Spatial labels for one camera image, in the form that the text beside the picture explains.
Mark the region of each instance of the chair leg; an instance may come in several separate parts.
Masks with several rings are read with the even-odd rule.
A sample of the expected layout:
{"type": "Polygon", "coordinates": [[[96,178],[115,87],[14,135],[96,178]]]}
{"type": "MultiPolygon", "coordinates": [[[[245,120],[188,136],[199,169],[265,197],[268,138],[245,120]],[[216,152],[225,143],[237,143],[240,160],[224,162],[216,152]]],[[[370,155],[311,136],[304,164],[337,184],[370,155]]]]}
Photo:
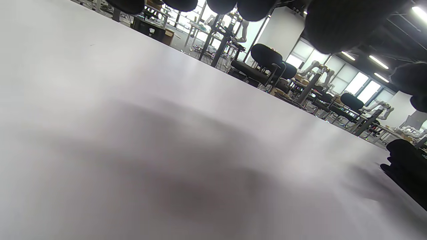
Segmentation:
{"type": "Polygon", "coordinates": [[[337,116],[332,122],[331,124],[334,124],[337,120],[338,120],[339,116],[337,116]]]}
{"type": "Polygon", "coordinates": [[[316,109],[316,111],[314,111],[312,114],[314,115],[314,116],[316,116],[316,114],[317,114],[317,112],[320,110],[320,108],[317,108],[316,109]]]}

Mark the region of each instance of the fluorescent light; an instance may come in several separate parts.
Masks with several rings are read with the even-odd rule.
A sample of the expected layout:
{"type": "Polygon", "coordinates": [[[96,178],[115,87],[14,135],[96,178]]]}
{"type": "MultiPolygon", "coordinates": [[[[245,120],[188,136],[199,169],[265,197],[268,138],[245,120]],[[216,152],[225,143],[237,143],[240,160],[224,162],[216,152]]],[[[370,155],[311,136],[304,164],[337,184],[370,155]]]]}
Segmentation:
{"type": "Polygon", "coordinates": [[[354,59],[354,57],[350,56],[350,54],[346,53],[346,52],[341,52],[342,54],[346,55],[349,59],[355,61],[356,59],[354,59]]]}
{"type": "Polygon", "coordinates": [[[381,76],[380,74],[378,74],[378,73],[374,73],[374,74],[375,74],[375,76],[381,78],[383,81],[389,82],[385,77],[381,76]]]}
{"type": "Polygon", "coordinates": [[[427,23],[427,13],[424,12],[420,7],[413,7],[412,10],[424,21],[427,23]]]}
{"type": "Polygon", "coordinates": [[[388,69],[389,67],[386,66],[384,63],[382,63],[380,60],[376,59],[374,56],[370,55],[369,56],[372,60],[374,60],[376,63],[378,63],[380,66],[382,66],[385,69],[388,69]]]}

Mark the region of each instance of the window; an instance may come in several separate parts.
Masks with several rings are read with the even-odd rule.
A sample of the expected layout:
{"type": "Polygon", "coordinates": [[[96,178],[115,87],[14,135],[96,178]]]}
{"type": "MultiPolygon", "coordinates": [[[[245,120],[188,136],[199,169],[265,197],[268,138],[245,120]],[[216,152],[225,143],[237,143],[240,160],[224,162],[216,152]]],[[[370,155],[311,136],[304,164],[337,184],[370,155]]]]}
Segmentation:
{"type": "Polygon", "coordinates": [[[328,58],[328,55],[322,54],[319,51],[314,50],[310,54],[310,57],[305,62],[304,66],[302,66],[302,69],[304,70],[307,67],[309,67],[313,61],[318,61],[318,62],[320,62],[320,64],[323,64],[327,58],[328,58]]]}
{"type": "Polygon", "coordinates": [[[301,40],[299,40],[298,43],[295,45],[294,50],[292,51],[292,54],[294,56],[297,56],[297,57],[305,60],[305,59],[308,59],[308,57],[310,57],[313,50],[314,50],[314,47],[308,45],[307,43],[305,43],[301,40]]]}
{"type": "Polygon", "coordinates": [[[365,74],[358,73],[344,91],[347,91],[355,95],[360,90],[360,88],[366,83],[368,79],[369,77],[366,76],[365,74]]]}
{"type": "Polygon", "coordinates": [[[338,71],[339,72],[336,74],[336,77],[331,81],[333,87],[331,87],[330,91],[333,94],[340,95],[347,88],[350,82],[356,77],[359,71],[348,64],[343,65],[341,70],[338,71]]]}
{"type": "Polygon", "coordinates": [[[294,55],[289,55],[288,59],[286,59],[286,62],[291,64],[292,66],[299,68],[301,63],[303,62],[301,59],[295,57],[294,55]]]}
{"type": "MultiPolygon", "coordinates": [[[[378,94],[375,100],[389,102],[394,95],[395,95],[394,93],[390,92],[387,89],[384,89],[380,92],[380,94],[378,94]]],[[[373,104],[375,104],[374,101],[372,101],[368,106],[372,106],[373,104]]]]}
{"type": "Polygon", "coordinates": [[[380,85],[374,81],[370,81],[368,86],[357,96],[357,98],[362,101],[363,103],[366,103],[371,99],[371,97],[380,89],[380,85]]]}
{"type": "Polygon", "coordinates": [[[340,95],[347,86],[348,83],[346,81],[342,80],[339,77],[335,77],[332,81],[332,86],[329,89],[329,92],[331,92],[333,95],[340,95]]]}

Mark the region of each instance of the robotic arm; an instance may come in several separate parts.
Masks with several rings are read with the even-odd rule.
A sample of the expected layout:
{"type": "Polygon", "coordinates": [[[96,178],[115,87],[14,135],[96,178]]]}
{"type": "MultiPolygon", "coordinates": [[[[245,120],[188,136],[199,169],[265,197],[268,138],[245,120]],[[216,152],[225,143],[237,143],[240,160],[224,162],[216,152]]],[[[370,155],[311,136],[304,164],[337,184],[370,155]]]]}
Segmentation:
{"type": "Polygon", "coordinates": [[[311,70],[313,70],[313,68],[315,68],[315,67],[320,67],[320,62],[318,62],[318,61],[313,61],[312,63],[311,63],[311,65],[306,69],[306,70],[304,70],[304,71],[302,71],[302,72],[299,72],[298,74],[299,75],[301,75],[301,76],[306,76],[309,72],[311,72],[311,70]]]}
{"type": "Polygon", "coordinates": [[[375,100],[375,103],[371,107],[363,107],[363,110],[366,112],[372,112],[378,106],[380,106],[380,108],[382,107],[383,110],[386,110],[380,116],[378,116],[378,119],[380,120],[386,120],[389,117],[390,113],[395,109],[384,101],[375,100]]]}
{"type": "Polygon", "coordinates": [[[244,43],[247,41],[246,36],[248,34],[249,22],[246,20],[243,20],[241,24],[242,24],[242,37],[233,39],[234,43],[244,43]]]}
{"type": "Polygon", "coordinates": [[[326,75],[325,82],[322,83],[321,85],[319,85],[319,86],[324,87],[324,88],[328,86],[328,84],[330,82],[330,78],[335,74],[335,71],[334,70],[329,70],[329,71],[326,72],[326,74],[327,75],[326,75]]]}

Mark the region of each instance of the desk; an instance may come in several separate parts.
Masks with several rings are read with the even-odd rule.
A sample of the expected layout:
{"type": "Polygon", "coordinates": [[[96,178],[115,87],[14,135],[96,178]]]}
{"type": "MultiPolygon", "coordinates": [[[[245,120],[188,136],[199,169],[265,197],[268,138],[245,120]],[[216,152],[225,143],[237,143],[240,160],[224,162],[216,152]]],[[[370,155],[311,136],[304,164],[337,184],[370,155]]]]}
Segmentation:
{"type": "Polygon", "coordinates": [[[160,14],[162,14],[162,15],[163,15],[164,20],[163,20],[162,29],[166,29],[167,19],[168,19],[168,18],[171,18],[172,16],[171,16],[170,14],[165,13],[165,12],[162,12],[162,11],[158,10],[157,8],[152,7],[152,6],[150,6],[150,5],[145,5],[145,6],[146,6],[146,7],[148,7],[148,8],[150,8],[150,9],[152,9],[152,10],[154,10],[155,12],[158,12],[158,13],[160,13],[160,14]]]}
{"type": "Polygon", "coordinates": [[[383,132],[381,133],[381,134],[379,134],[375,139],[374,139],[374,141],[372,142],[373,144],[375,144],[375,143],[377,143],[383,136],[385,136],[385,135],[393,135],[393,136],[395,136],[396,138],[398,138],[398,139],[402,139],[402,136],[400,136],[399,134],[397,134],[397,133],[395,133],[394,131],[392,131],[391,129],[389,129],[389,128],[387,128],[387,127],[384,127],[384,126],[381,126],[381,125],[377,125],[376,124],[376,126],[378,126],[378,127],[380,127],[382,130],[383,130],[383,132]]]}
{"type": "Polygon", "coordinates": [[[386,151],[72,1],[2,7],[3,239],[426,239],[386,151]]]}

